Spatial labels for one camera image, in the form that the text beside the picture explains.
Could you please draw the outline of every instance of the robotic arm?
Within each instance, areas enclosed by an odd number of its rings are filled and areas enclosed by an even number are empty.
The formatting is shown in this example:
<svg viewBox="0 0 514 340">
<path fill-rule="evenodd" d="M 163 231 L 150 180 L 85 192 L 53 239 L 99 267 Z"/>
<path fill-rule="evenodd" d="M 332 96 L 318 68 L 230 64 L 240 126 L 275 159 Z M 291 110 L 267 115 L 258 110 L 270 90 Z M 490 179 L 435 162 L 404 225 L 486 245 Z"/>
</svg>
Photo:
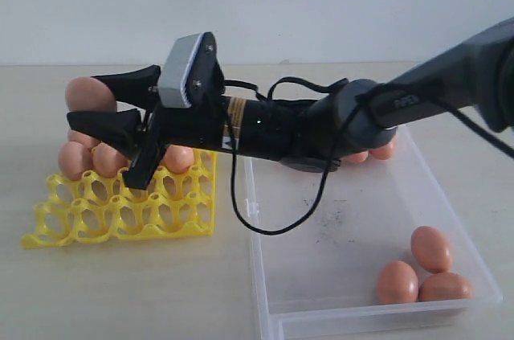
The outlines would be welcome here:
<svg viewBox="0 0 514 340">
<path fill-rule="evenodd" d="M 234 151 L 310 172 L 322 172 L 330 164 L 334 171 L 344 156 L 388 143 L 398 125 L 444 112 L 437 101 L 457 109 L 475 106 L 497 133 L 513 126 L 514 18 L 409 70 L 389 85 L 366 79 L 343 79 L 328 87 L 297 78 L 278 82 L 325 93 L 320 100 L 274 100 L 276 85 L 267 97 L 257 93 L 257 100 L 225 96 L 229 85 L 255 91 L 256 87 L 225 80 L 210 32 L 177 40 L 162 70 L 153 65 L 93 77 L 106 84 L 116 100 L 144 110 L 142 118 L 137 109 L 67 115 L 71 129 L 100 139 L 132 160 L 124 172 L 128 187 L 144 190 L 149 185 L 170 144 Z M 363 110 L 353 113 L 364 99 Z M 352 121 L 331 154 L 334 138 L 349 117 Z"/>
</svg>

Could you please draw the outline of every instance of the brown egg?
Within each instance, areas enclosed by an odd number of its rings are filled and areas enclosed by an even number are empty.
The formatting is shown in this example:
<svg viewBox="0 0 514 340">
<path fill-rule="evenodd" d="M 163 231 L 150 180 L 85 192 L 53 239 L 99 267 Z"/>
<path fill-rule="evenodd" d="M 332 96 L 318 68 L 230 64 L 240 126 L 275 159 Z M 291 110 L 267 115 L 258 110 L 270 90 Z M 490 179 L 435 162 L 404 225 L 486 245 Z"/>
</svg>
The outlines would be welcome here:
<svg viewBox="0 0 514 340">
<path fill-rule="evenodd" d="M 416 261 L 428 272 L 448 271 L 453 265 L 453 249 L 438 229 L 421 226 L 410 237 L 410 250 Z"/>
<path fill-rule="evenodd" d="M 378 276 L 377 296 L 382 304 L 416 302 L 418 276 L 414 269 L 403 261 L 387 264 Z"/>
<path fill-rule="evenodd" d="M 367 158 L 368 158 L 368 152 L 363 151 L 361 153 L 349 155 L 348 157 L 345 157 L 344 160 L 346 160 L 348 163 L 353 163 L 356 165 L 356 164 L 362 163 Z"/>
<path fill-rule="evenodd" d="M 100 141 L 95 139 L 94 137 L 90 137 L 85 133 L 79 133 L 77 131 L 73 131 L 72 129 L 67 132 L 68 141 L 77 141 L 81 145 L 84 145 L 88 150 L 91 150 L 93 147 L 98 145 Z"/>
<path fill-rule="evenodd" d="M 194 152 L 190 147 L 171 145 L 161 164 L 174 174 L 184 174 L 194 164 Z"/>
<path fill-rule="evenodd" d="M 388 144 L 384 145 L 375 150 L 370 150 L 369 153 L 376 159 L 380 159 L 381 161 L 385 161 L 387 159 L 391 159 L 396 151 L 395 138 L 390 141 Z"/>
<path fill-rule="evenodd" d="M 78 77 L 67 85 L 66 105 L 70 111 L 116 111 L 111 90 L 93 77 Z"/>
<path fill-rule="evenodd" d="M 471 282 L 452 272 L 433 274 L 419 288 L 420 301 L 457 300 L 473 297 Z"/>
<path fill-rule="evenodd" d="M 127 158 L 110 145 L 100 143 L 93 151 L 93 166 L 102 177 L 114 178 L 127 166 Z"/>
<path fill-rule="evenodd" d="M 71 181 L 78 181 L 84 171 L 93 168 L 91 153 L 77 141 L 69 141 L 61 147 L 58 163 L 64 177 Z"/>
</svg>

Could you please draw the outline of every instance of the transparent plastic box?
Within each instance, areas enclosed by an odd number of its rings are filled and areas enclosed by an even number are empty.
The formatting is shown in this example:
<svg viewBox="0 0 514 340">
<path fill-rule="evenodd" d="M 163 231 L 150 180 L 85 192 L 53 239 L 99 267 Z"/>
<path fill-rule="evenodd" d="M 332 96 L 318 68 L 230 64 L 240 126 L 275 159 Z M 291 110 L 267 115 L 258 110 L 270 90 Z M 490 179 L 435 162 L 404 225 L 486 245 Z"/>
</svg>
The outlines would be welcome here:
<svg viewBox="0 0 514 340">
<path fill-rule="evenodd" d="M 306 212 L 319 174 L 245 158 L 247 216 L 276 229 Z M 410 253 L 421 225 L 444 232 L 455 250 L 451 269 L 468 278 L 466 300 L 380 305 L 377 276 L 393 260 L 413 265 L 420 283 L 428 273 Z M 314 215 L 282 236 L 251 233 L 255 297 L 262 340 L 312 338 L 464 320 L 500 303 L 501 292 L 406 126 L 390 161 L 342 166 L 330 174 Z"/>
</svg>

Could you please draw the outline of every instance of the beige table surface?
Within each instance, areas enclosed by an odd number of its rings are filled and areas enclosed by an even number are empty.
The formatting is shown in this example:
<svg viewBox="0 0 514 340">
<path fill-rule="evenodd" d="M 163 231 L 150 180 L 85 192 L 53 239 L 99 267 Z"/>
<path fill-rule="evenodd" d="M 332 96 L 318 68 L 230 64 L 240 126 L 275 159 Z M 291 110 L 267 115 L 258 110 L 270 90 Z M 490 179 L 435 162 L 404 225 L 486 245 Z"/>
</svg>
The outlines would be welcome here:
<svg viewBox="0 0 514 340">
<path fill-rule="evenodd" d="M 264 90 L 286 75 L 320 84 L 343 76 L 385 81 L 411 65 L 240 65 L 224 71 Z M 257 338 L 248 234 L 229 204 L 227 156 L 219 161 L 216 232 L 210 238 L 113 240 L 27 252 L 19 246 L 20 236 L 34 227 L 31 208 L 45 196 L 44 179 L 57 170 L 55 155 L 67 129 L 66 83 L 76 76 L 133 68 L 0 68 L 1 339 Z M 279 94 L 299 97 L 304 91 L 287 86 Z M 332 338 L 512 338 L 514 164 L 451 117 L 420 121 L 410 130 L 498 280 L 504 302 L 466 325 Z M 506 139 L 514 142 L 510 134 Z"/>
</svg>

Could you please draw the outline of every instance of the egg tray cup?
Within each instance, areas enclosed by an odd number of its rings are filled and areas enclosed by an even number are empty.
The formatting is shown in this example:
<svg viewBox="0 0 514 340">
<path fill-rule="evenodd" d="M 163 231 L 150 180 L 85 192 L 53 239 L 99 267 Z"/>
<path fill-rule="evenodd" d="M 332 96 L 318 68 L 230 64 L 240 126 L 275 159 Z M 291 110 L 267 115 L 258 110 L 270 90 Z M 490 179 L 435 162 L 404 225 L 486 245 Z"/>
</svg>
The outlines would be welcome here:
<svg viewBox="0 0 514 340">
<path fill-rule="evenodd" d="M 184 174 L 159 166 L 147 190 L 124 186 L 126 167 L 115 178 L 92 170 L 78 181 L 50 175 L 48 199 L 35 205 L 35 231 L 21 238 L 22 248 L 212 235 L 218 155 L 194 150 L 194 156 Z"/>
</svg>

